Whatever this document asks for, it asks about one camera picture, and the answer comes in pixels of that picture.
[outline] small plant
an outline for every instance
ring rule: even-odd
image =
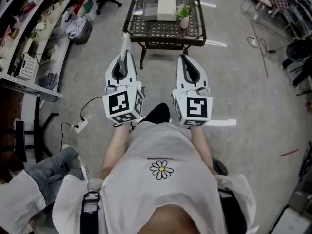
[[[190,6],[189,5],[184,5],[181,10],[178,12],[178,16],[182,18],[186,18],[190,14]]]

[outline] potted plant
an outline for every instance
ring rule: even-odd
[[[181,22],[180,22],[180,27],[182,29],[186,29],[189,26],[189,21],[190,21],[190,6],[189,5],[184,5],[180,8],[178,15],[181,17]]]

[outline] gray floor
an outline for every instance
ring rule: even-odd
[[[47,130],[46,143],[51,151],[59,152],[60,124],[76,124],[85,103],[102,96],[105,70],[120,51],[120,36],[131,0],[119,0],[123,6],[108,3],[94,21],[93,32],[87,44],[73,45],[63,67],[60,92],[65,97],[55,103],[45,103],[40,111],[42,119],[51,111],[59,112]],[[236,118],[236,127],[207,127],[209,144],[214,156],[219,157],[230,173],[246,175],[257,201],[255,225],[259,234],[265,234],[286,204],[297,182],[297,172],[308,141],[308,122],[305,98],[296,97],[297,91],[281,69],[285,51],[268,54],[265,62],[268,78],[259,49],[251,48],[246,38],[254,35],[249,19],[240,10],[243,0],[201,0],[216,8],[203,7],[207,39],[223,42],[228,47],[205,45],[192,47],[191,57],[207,71],[214,97],[213,118]],[[264,38],[268,49],[282,47],[285,34],[270,23],[261,20],[254,24],[257,35]],[[140,47],[132,45],[138,66]],[[146,86],[143,114],[160,102],[166,102],[176,122],[171,92],[175,87],[176,58],[180,52],[150,50],[144,70],[138,78]],[[84,110],[88,126],[75,136],[73,144],[86,160],[90,174],[101,169],[105,148],[113,127],[105,117],[101,99],[96,99]],[[74,130],[63,126],[63,143],[69,143]],[[295,154],[280,157],[282,153],[299,149]]]

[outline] daisy print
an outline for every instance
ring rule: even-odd
[[[152,171],[152,174],[156,176],[158,180],[166,179],[173,173],[173,169],[167,167],[167,161],[157,161],[156,163],[153,163],[150,167],[150,170]]]

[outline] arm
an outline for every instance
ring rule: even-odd
[[[191,127],[192,143],[197,149],[201,160],[207,165],[212,174],[216,174],[213,166],[213,158],[208,147],[202,127]]]
[[[111,142],[106,150],[103,168],[98,178],[105,179],[111,172],[112,168],[120,161],[126,153],[126,143],[129,137],[129,125],[123,124],[116,127]]]

